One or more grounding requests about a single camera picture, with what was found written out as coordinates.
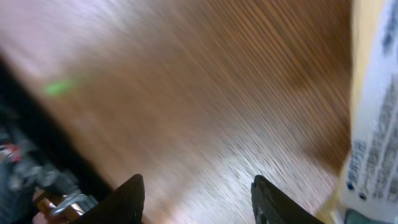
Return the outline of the white tube with tan cap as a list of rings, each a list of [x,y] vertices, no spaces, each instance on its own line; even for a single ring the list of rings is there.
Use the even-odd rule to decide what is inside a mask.
[[[324,223],[397,223],[397,0],[352,13],[351,150],[317,212]]]

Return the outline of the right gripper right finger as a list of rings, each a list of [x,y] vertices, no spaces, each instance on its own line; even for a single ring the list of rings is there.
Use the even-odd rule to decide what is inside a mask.
[[[323,224],[262,175],[251,184],[256,224]]]

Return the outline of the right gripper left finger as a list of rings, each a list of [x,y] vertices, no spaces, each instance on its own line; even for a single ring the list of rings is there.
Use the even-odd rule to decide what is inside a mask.
[[[143,176],[135,174],[72,224],[141,224],[144,200]]]

